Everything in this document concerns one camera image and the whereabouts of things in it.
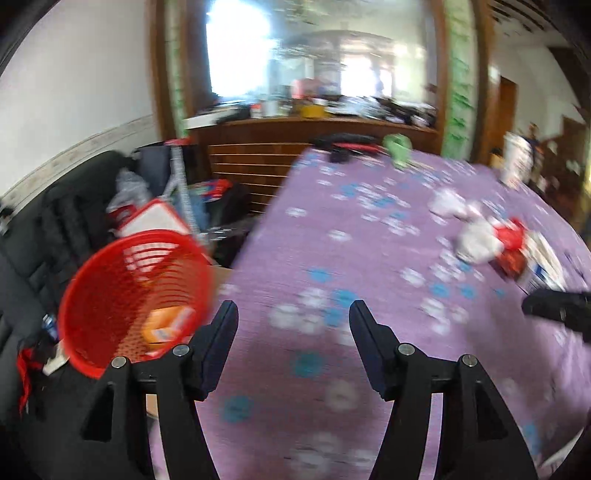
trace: bed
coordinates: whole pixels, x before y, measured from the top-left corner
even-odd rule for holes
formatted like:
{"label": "bed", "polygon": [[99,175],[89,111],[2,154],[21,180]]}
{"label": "bed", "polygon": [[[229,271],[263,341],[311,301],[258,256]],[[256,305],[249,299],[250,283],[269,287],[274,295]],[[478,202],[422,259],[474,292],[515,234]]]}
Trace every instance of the bed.
{"label": "bed", "polygon": [[[450,186],[519,217],[555,249],[570,290],[588,289],[589,250],[527,188],[508,190],[486,167],[413,155],[432,169],[400,172],[386,158],[330,164],[307,150],[249,237],[219,295],[238,305],[238,333],[217,390],[197,405],[223,480],[369,477],[392,405],[371,389],[355,348],[355,299],[427,355],[476,355],[536,462],[582,428],[588,348],[557,324],[524,317],[522,291],[489,264],[458,262],[462,221],[427,204]],[[421,478],[433,478],[440,422],[434,397]],[[158,435],[156,427],[157,471]]]}

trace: wallpaper border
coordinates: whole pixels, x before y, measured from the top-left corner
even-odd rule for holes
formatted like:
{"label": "wallpaper border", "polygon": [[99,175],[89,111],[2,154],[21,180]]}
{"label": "wallpaper border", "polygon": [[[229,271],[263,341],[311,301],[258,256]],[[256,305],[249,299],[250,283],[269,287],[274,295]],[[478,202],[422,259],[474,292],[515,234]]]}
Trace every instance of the wallpaper border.
{"label": "wallpaper border", "polygon": [[[118,127],[92,135],[67,150],[58,153],[51,160],[37,167],[2,195],[2,202],[10,205],[18,212],[47,186],[74,167],[102,151],[113,150],[113,148],[109,147],[149,129],[155,129],[153,115],[146,115]],[[133,149],[140,147],[142,144],[149,143],[152,142],[140,143],[131,148]]]}

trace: white container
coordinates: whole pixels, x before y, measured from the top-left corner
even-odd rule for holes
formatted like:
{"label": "white container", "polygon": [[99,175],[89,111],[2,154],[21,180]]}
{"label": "white container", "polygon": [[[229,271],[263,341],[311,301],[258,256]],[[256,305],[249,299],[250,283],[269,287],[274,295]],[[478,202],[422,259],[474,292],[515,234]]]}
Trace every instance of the white container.
{"label": "white container", "polygon": [[516,189],[520,183],[529,181],[532,167],[531,145],[525,138],[507,132],[504,157],[505,164],[499,177],[501,183]]}

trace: green decorative panel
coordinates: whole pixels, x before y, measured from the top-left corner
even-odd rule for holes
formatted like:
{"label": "green decorative panel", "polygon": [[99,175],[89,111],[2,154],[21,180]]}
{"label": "green decorative panel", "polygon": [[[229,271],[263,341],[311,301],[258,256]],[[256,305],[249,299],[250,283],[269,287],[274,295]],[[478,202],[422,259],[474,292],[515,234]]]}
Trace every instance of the green decorative panel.
{"label": "green decorative panel", "polygon": [[177,138],[188,136],[185,128],[187,108],[183,90],[183,79],[180,55],[180,10],[177,0],[167,0],[165,5],[166,68],[168,88],[173,111],[174,129]]}
{"label": "green decorative panel", "polygon": [[478,46],[470,0],[444,0],[449,45],[447,115],[441,156],[468,160],[478,105]]}

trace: green object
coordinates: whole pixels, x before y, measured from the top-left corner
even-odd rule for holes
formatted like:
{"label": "green object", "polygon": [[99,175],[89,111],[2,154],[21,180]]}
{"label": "green object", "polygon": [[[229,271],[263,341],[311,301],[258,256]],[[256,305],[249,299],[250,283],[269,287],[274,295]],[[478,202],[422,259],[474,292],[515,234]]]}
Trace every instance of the green object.
{"label": "green object", "polygon": [[401,134],[386,135],[382,140],[382,145],[392,157],[392,165],[395,168],[404,170],[413,163],[411,159],[413,144],[408,137]]}

